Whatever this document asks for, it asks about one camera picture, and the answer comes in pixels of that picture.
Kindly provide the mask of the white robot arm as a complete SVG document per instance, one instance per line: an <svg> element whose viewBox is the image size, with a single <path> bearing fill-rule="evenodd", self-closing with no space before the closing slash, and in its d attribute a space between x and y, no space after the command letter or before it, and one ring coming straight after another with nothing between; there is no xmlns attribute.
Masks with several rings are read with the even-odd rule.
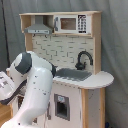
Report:
<svg viewBox="0 0 128 128"><path fill-rule="evenodd" d="M9 67L9 74L0 72L0 103L8 105L23 86L26 92L19 111L1 128L40 128L35 118L47 111L55 66L32 51L20 53Z"/></svg>

